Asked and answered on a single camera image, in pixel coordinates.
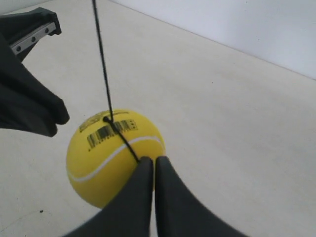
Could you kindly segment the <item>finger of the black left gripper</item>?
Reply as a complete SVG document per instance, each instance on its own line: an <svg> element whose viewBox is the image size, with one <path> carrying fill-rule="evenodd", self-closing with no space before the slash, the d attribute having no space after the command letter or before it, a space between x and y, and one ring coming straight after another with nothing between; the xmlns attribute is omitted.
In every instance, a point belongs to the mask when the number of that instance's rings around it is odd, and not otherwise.
<svg viewBox="0 0 316 237"><path fill-rule="evenodd" d="M57 96L39 81L0 83L0 127L53 137Z"/></svg>

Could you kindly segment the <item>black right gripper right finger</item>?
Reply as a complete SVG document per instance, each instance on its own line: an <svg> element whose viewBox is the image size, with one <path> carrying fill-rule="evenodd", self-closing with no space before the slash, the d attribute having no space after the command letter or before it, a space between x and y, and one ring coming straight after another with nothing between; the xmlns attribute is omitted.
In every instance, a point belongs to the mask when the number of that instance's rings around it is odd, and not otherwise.
<svg viewBox="0 0 316 237"><path fill-rule="evenodd" d="M244 237L205 207L188 189L168 157L155 170L156 225L159 237Z"/></svg>

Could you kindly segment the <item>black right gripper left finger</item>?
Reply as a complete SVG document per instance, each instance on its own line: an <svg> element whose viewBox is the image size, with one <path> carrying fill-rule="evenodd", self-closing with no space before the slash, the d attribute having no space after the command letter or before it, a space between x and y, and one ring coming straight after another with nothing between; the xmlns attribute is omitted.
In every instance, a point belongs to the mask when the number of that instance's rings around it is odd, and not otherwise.
<svg viewBox="0 0 316 237"><path fill-rule="evenodd" d="M153 161L142 157L119 193L67 237L148 237L153 192Z"/></svg>

